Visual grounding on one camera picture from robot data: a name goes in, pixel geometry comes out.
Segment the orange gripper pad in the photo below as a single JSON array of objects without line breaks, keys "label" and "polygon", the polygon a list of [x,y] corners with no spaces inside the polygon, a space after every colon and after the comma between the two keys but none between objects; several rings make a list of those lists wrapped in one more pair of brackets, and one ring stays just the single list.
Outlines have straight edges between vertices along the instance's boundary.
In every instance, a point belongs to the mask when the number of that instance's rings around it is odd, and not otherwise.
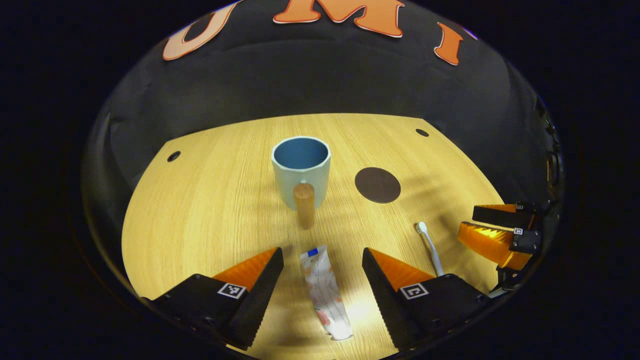
[{"label": "orange gripper pad", "polygon": [[231,266],[218,275],[213,276],[213,278],[224,282],[230,282],[235,285],[244,286],[247,291],[251,291],[253,285],[264,270],[264,267],[267,266],[269,260],[277,249],[277,247],[274,247],[271,250],[261,252],[250,259]]},{"label": "orange gripper pad", "polygon": [[509,250],[513,232],[462,222],[458,231],[458,241],[473,251],[497,263],[501,268],[522,270],[530,254]]},{"label": "orange gripper pad", "polygon": [[369,248],[373,258],[378,263],[378,266],[382,269],[382,272],[387,277],[387,281],[391,284],[394,291],[398,291],[399,288],[417,284],[418,282],[431,280],[434,277],[418,268],[414,268],[411,265],[403,263],[402,261],[392,258],[391,256],[384,254],[380,251],[376,251]]},{"label": "orange gripper pad", "polygon": [[481,208],[496,209],[496,210],[506,211],[508,213],[515,213],[516,212],[516,204],[478,205],[478,206],[480,206]]}]

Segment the toothpaste tube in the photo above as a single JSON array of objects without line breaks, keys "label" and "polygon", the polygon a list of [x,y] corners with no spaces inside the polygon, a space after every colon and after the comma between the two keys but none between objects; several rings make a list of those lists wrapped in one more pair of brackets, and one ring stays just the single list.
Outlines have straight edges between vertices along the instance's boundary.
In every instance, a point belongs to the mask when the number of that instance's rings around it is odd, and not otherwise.
[{"label": "toothpaste tube", "polygon": [[338,284],[335,282],[326,246],[300,254],[300,261],[311,301],[324,329],[331,334],[332,340],[352,337],[351,324],[342,303]]}]

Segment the black background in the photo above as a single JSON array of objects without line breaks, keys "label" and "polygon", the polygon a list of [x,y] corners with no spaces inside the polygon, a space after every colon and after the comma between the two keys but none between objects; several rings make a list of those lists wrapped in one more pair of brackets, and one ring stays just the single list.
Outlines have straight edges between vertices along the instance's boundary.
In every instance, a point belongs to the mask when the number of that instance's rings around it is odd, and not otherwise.
[{"label": "black background", "polygon": [[[205,354],[121,305],[76,247],[86,229],[71,224],[81,221],[80,153],[103,100],[148,48],[221,5],[67,1],[4,9],[3,358]],[[636,8],[615,1],[432,1],[428,8],[472,29],[537,89],[557,123],[570,187],[562,238],[538,275],[434,357],[630,356],[637,301],[625,294],[630,283],[618,284],[633,271],[624,270],[625,248],[612,245],[639,233],[608,220],[631,215],[638,200],[623,184],[634,171],[623,155],[636,152],[622,137],[635,119],[626,109],[637,105]]]}]

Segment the round coaster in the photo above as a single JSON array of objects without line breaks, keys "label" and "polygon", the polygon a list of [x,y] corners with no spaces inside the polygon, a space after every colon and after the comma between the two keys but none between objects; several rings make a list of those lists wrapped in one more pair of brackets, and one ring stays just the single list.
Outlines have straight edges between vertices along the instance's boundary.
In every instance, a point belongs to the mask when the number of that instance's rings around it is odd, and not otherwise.
[{"label": "round coaster", "polygon": [[363,168],[356,174],[355,182],[360,194],[373,202],[384,204],[400,196],[400,182],[382,168]]}]

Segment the orange letter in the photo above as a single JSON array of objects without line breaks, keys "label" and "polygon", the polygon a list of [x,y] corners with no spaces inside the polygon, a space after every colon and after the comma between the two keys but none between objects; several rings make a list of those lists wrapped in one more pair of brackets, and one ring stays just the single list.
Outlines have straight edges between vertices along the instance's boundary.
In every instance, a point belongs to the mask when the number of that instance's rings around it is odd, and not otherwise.
[{"label": "orange letter", "polygon": [[460,46],[462,37],[449,26],[441,22],[438,22],[438,25],[442,28],[442,40],[440,41],[440,46],[433,48],[433,52],[436,53],[439,58],[455,66],[459,64],[458,47]]},{"label": "orange letter", "polygon": [[169,38],[169,41],[167,41],[164,47],[162,57],[165,60],[175,60],[206,44],[209,40],[215,37],[220,32],[220,30],[222,30],[224,25],[227,23],[227,19],[229,18],[231,10],[234,9],[237,3],[225,6],[217,12],[213,12],[213,16],[211,17],[211,20],[209,20],[209,25],[207,25],[207,28],[204,29],[202,34],[187,42],[184,41],[184,37],[187,35],[187,32],[189,32],[189,29],[191,29],[192,25],[195,24],[195,22],[173,34],[173,36]]},{"label": "orange letter", "polygon": [[[315,0],[289,0],[283,13],[273,17],[273,22],[314,22],[320,13],[313,10]],[[317,0],[333,22],[343,22],[356,11],[364,8],[364,14],[353,22],[362,29],[399,38],[398,9],[404,6],[396,0]]]}]

